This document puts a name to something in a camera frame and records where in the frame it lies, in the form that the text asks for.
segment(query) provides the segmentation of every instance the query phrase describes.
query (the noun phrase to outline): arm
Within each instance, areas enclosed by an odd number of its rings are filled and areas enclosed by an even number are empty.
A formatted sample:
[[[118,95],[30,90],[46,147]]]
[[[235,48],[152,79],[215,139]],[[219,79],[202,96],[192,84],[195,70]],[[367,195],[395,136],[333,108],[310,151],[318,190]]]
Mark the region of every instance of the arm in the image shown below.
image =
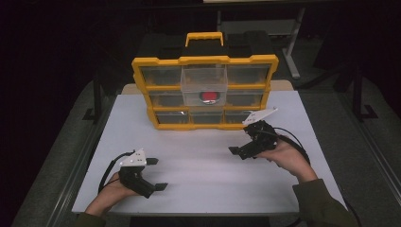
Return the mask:
[[[294,175],[299,184],[293,189],[299,202],[300,218],[308,226],[357,226],[354,217],[334,200],[315,170],[298,150],[279,140],[274,150],[266,150],[257,155],[275,162]]]
[[[75,227],[102,227],[106,221],[103,219],[114,205],[129,196],[137,196],[134,191],[119,182],[118,173],[114,173],[108,184],[100,191],[95,199],[88,205],[85,213],[79,215]]]

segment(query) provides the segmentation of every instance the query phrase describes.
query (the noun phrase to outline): white table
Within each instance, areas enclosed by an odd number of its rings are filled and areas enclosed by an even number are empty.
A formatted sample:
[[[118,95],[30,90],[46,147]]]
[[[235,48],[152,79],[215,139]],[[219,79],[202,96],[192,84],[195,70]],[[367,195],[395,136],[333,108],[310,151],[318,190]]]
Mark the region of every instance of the white table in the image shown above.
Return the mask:
[[[303,143],[318,176],[333,198],[344,204],[297,92],[271,92],[268,107],[279,109],[265,120],[294,133]],[[150,183],[168,183],[149,199],[131,197],[111,213],[129,216],[271,216],[298,212],[292,191],[295,177],[264,159],[241,160],[228,147],[250,142],[244,131],[157,131],[146,115],[142,96],[120,95],[114,103],[77,200],[72,209],[83,212],[96,196],[110,161],[124,152],[144,148],[159,159],[146,166]]]

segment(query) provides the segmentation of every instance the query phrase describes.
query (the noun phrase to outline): black controller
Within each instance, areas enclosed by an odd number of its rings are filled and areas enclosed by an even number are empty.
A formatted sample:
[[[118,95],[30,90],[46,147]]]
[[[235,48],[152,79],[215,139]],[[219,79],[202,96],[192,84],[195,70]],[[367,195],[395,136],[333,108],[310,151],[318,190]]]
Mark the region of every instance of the black controller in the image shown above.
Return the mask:
[[[156,158],[146,158],[145,152],[140,149],[138,152],[134,150],[133,152],[123,153],[110,162],[100,181],[98,193],[105,187],[104,183],[117,160],[123,156],[130,156],[120,163],[121,167],[118,172],[119,180],[124,186],[147,199],[153,192],[165,190],[167,183],[157,183],[153,185],[142,178],[142,170],[145,169],[145,166],[156,165],[159,160]]]
[[[253,158],[262,151],[275,149],[277,140],[281,139],[295,147],[304,156],[306,161],[310,163],[306,151],[301,146],[288,137],[277,134],[274,128],[263,120],[254,122],[243,130],[250,135],[252,141],[242,147],[228,147],[234,155],[239,155],[242,160]]]

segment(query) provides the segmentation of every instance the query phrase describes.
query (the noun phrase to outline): sleeve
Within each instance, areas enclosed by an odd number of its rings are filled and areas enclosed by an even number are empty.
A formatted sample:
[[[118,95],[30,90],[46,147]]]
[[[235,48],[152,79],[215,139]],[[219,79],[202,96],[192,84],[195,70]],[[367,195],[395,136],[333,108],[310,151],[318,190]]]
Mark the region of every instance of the sleeve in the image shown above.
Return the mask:
[[[322,179],[293,186],[299,202],[300,218],[307,226],[357,226],[342,204],[334,200]]]
[[[97,216],[82,213],[78,216],[74,227],[104,227],[105,225],[106,220]]]

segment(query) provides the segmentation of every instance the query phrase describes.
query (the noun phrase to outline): plastic drawer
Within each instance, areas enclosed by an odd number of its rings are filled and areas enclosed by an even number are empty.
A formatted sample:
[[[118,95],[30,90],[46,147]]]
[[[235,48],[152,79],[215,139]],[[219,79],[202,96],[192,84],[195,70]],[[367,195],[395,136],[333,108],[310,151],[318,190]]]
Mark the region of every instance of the plastic drawer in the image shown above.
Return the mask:
[[[224,106],[227,92],[206,91],[183,93],[185,106]]]
[[[146,85],[180,85],[181,66],[141,66]]]
[[[159,124],[187,124],[188,112],[155,112]]]
[[[225,111],[225,121],[227,124],[242,123],[252,111]]]
[[[183,66],[181,91],[227,91],[227,72],[221,64]]]
[[[269,64],[227,65],[228,84],[266,83]]]
[[[223,117],[223,110],[221,108],[197,109],[189,111],[189,114],[194,124],[219,124]]]
[[[263,90],[229,90],[226,103],[230,106],[260,106]]]
[[[183,106],[183,93],[181,91],[151,91],[149,96],[154,107]]]

